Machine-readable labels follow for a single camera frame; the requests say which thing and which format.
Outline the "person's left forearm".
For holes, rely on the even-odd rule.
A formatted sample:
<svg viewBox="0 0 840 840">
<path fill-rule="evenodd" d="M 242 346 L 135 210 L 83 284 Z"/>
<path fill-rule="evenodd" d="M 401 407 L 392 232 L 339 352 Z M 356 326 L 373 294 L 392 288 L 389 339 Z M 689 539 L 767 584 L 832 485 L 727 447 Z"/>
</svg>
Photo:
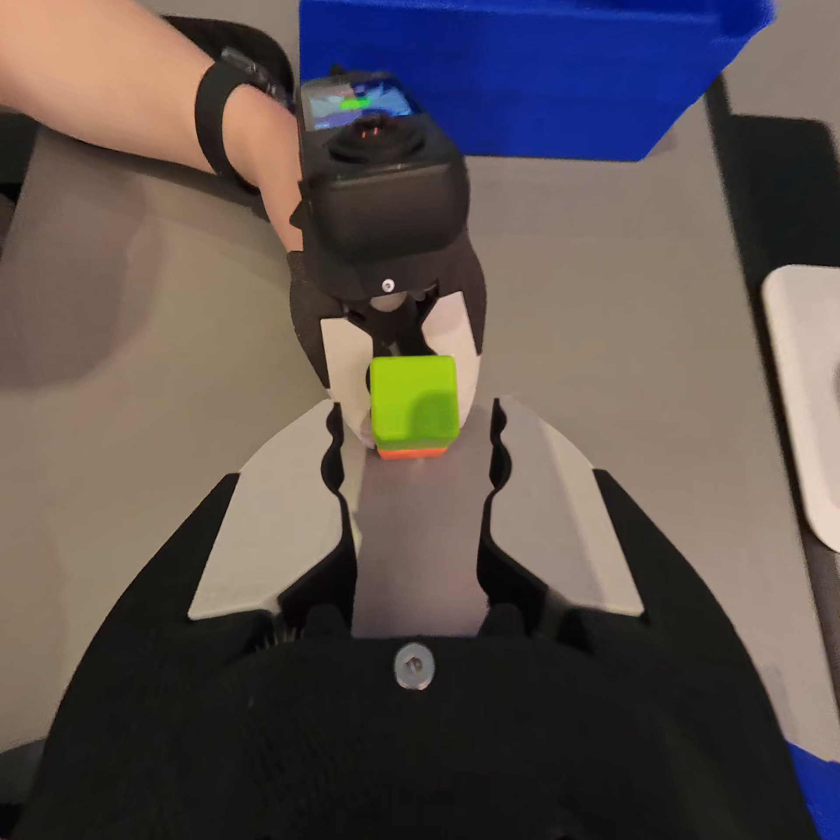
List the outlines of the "person's left forearm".
<svg viewBox="0 0 840 840">
<path fill-rule="evenodd" d="M 1 2 L 1 101 L 112 151 L 212 168 L 195 99 L 213 61 L 135 2 Z"/>
</svg>

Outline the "person's left hand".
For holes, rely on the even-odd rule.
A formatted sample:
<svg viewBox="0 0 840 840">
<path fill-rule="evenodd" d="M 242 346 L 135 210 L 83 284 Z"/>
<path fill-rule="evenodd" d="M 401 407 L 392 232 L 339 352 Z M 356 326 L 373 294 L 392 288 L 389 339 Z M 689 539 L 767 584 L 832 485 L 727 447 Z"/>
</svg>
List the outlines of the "person's left hand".
<svg viewBox="0 0 840 840">
<path fill-rule="evenodd" d="M 251 86 L 238 86 L 223 115 L 229 163 L 259 189 L 269 221 L 288 252 L 302 251 L 301 231 L 290 219 L 301 200 L 298 124 L 277 100 Z"/>
</svg>

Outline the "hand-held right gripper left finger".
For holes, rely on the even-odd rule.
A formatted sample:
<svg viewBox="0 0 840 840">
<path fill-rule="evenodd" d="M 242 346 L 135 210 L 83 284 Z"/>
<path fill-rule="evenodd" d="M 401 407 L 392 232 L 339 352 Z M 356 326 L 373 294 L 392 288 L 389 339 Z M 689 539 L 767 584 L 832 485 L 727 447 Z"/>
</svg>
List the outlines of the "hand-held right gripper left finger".
<svg viewBox="0 0 840 840">
<path fill-rule="evenodd" d="M 340 404 L 322 401 L 266 441 L 238 478 L 187 615 L 266 612 L 299 634 L 314 606 L 351 627 L 358 566 Z"/>
</svg>

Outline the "blue plastic bin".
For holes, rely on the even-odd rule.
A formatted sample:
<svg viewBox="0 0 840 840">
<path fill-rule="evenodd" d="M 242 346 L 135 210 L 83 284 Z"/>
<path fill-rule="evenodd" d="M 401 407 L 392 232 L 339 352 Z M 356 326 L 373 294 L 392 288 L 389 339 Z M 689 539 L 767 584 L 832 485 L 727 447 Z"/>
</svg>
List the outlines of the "blue plastic bin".
<svg viewBox="0 0 840 840">
<path fill-rule="evenodd" d="M 824 760 L 789 743 L 805 804 L 821 839 L 839 839 L 839 762 Z"/>
<path fill-rule="evenodd" d="M 397 77 L 464 154 L 641 161 L 769 1 L 306 1 L 300 77 Z"/>
</svg>

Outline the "white document stand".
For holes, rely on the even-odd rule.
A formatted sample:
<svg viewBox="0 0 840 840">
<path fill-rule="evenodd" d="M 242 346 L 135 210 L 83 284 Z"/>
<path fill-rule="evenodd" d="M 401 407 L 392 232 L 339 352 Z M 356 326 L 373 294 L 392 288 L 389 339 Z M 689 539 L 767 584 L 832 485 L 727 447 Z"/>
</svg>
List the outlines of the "white document stand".
<svg viewBox="0 0 840 840">
<path fill-rule="evenodd" d="M 762 285 L 805 518 L 839 553 L 839 268 L 791 265 Z"/>
</svg>

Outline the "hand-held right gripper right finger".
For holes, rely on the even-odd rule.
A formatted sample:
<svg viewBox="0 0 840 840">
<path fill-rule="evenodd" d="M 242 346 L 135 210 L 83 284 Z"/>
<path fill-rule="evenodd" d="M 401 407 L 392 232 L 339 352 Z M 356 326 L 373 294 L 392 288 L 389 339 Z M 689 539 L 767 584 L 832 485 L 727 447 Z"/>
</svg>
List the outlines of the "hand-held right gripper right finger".
<svg viewBox="0 0 840 840">
<path fill-rule="evenodd" d="M 476 565 L 488 603 L 516 606 L 526 633 L 544 637 L 573 610 L 640 617 L 644 605 L 588 458 L 509 395 L 493 403 L 490 442 Z"/>
</svg>

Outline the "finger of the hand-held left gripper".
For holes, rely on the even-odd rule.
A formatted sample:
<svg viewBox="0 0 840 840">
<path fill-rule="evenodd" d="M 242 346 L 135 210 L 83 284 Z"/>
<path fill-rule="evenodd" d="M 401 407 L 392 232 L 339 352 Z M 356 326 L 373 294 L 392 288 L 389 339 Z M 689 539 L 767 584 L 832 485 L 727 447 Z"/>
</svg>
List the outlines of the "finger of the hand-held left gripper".
<svg viewBox="0 0 840 840">
<path fill-rule="evenodd" d="M 346 318 L 320 322 L 329 378 L 328 393 L 340 404 L 343 421 L 367 448 L 375 448 L 371 432 L 371 395 L 366 376 L 374 358 L 371 336 Z"/>
<path fill-rule="evenodd" d="M 464 295 L 449 294 L 438 298 L 423 321 L 422 335 L 431 351 L 448 356 L 455 363 L 458 425 L 463 428 L 476 397 L 481 359 Z"/>
</svg>

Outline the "green cube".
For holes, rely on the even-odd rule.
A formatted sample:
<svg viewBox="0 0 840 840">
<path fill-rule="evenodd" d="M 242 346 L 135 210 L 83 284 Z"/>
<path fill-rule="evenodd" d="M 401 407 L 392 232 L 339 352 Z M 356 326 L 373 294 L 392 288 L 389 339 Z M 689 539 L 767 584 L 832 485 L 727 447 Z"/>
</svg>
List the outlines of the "green cube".
<svg viewBox="0 0 840 840">
<path fill-rule="evenodd" d="M 381 356 L 369 367 L 376 450 L 442 448 L 459 435 L 455 363 L 441 355 Z"/>
</svg>

